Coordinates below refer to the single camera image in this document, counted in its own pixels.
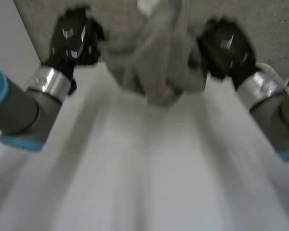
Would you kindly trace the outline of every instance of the cloth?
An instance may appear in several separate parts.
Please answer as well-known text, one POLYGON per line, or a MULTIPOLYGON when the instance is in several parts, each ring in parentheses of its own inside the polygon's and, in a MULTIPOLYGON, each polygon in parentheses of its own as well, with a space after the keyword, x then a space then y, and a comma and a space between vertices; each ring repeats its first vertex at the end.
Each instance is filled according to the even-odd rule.
POLYGON ((156 8, 159 0, 137 0, 137 9, 146 17, 149 17, 156 8))
POLYGON ((188 27, 186 9, 187 0, 161 0, 144 25, 106 35, 99 49, 119 85, 161 106, 204 90, 196 39, 201 28, 188 27))

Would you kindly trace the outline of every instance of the crumpled fabric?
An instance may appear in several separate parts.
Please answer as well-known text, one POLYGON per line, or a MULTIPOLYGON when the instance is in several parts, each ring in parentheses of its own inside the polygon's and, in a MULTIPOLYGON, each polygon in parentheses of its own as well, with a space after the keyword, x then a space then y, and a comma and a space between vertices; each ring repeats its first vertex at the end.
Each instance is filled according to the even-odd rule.
POLYGON ((197 45, 202 28, 189 26, 188 10, 188 0, 161 0, 144 25, 106 34, 99 49, 120 86, 160 106, 204 90, 207 74, 197 45))

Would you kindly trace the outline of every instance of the silver metal ring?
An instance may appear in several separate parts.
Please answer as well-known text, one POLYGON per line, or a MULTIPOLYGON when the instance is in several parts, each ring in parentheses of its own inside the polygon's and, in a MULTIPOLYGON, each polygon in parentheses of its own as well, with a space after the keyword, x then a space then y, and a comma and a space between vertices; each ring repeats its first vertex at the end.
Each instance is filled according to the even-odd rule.
POLYGON ((47 93, 63 102, 71 87, 70 80, 56 69, 40 67, 29 83, 28 89, 47 93))
POLYGON ((272 95, 285 92, 287 85, 270 65, 260 63, 257 66, 261 71, 247 78, 236 91, 248 109, 272 95))

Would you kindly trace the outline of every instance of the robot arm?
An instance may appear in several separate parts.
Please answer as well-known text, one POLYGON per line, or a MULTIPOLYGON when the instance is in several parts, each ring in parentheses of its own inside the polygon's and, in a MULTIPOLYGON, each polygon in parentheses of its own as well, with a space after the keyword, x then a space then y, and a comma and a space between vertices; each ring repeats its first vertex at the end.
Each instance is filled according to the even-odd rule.
POLYGON ((87 19, 86 8, 68 10, 60 17, 51 41, 50 58, 42 64, 23 92, 0 71, 0 141, 40 151, 67 95, 76 90, 76 65, 94 64, 100 53, 102 27, 87 19))
POLYGON ((230 76, 236 92, 277 153, 289 161, 289 82, 256 63, 250 43, 229 20, 211 20, 198 39, 207 69, 216 78, 230 76))

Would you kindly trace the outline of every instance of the white table surface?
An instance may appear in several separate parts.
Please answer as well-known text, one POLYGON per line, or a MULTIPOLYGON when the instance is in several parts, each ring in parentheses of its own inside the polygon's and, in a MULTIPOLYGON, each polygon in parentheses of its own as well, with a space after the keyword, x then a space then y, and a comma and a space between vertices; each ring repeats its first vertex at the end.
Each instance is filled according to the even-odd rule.
POLYGON ((0 231, 289 231, 289 164, 229 82, 166 110, 75 76, 41 153, 0 145, 0 231))

